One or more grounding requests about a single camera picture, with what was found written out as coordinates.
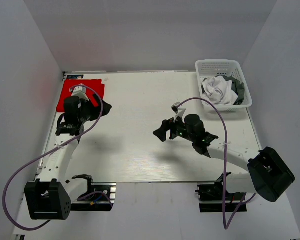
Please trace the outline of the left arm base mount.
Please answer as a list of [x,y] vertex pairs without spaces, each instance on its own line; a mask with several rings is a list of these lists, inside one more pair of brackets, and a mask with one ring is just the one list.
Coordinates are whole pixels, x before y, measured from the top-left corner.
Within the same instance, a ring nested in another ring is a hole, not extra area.
[[66,181],[71,211],[110,212],[116,198],[116,183],[97,183],[91,175],[80,174]]

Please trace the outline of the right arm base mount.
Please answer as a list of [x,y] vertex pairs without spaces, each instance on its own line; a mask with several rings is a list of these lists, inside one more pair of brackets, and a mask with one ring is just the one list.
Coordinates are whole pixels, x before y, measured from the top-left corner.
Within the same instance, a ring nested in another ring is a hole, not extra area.
[[[247,174],[226,173],[225,211],[233,213],[238,207],[246,189],[244,181]],[[211,182],[199,182],[195,193],[198,195],[199,211],[201,213],[223,212],[223,186],[224,176]]]

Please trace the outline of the white t shirt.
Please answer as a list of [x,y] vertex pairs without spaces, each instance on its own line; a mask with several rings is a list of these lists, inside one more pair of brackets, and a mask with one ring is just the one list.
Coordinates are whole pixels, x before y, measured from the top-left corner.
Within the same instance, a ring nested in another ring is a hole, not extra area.
[[232,82],[223,76],[205,78],[202,82],[203,99],[217,105],[234,105],[238,96],[232,91]]

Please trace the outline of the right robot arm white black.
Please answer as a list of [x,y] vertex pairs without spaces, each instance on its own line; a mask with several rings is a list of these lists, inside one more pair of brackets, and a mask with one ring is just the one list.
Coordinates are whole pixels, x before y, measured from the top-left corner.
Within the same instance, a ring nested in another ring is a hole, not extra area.
[[268,202],[276,202],[295,182],[296,178],[280,155],[271,147],[252,150],[226,145],[218,136],[206,131],[204,123],[196,114],[184,119],[173,117],[162,121],[153,134],[161,141],[177,137],[192,143],[194,150],[211,159],[243,169],[244,173],[230,173],[216,180],[216,195],[226,200],[234,193],[258,194]]

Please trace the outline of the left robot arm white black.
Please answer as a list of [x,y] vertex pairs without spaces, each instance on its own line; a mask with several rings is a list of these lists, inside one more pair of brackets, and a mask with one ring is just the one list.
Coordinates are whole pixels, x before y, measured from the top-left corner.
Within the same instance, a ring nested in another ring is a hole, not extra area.
[[74,151],[78,147],[84,124],[106,116],[112,106],[93,95],[98,105],[78,96],[64,99],[64,113],[57,120],[56,152],[48,156],[35,181],[27,182],[24,193],[30,218],[33,220],[66,220],[72,203],[77,199],[89,200],[95,196],[96,187],[87,174],[66,177]]

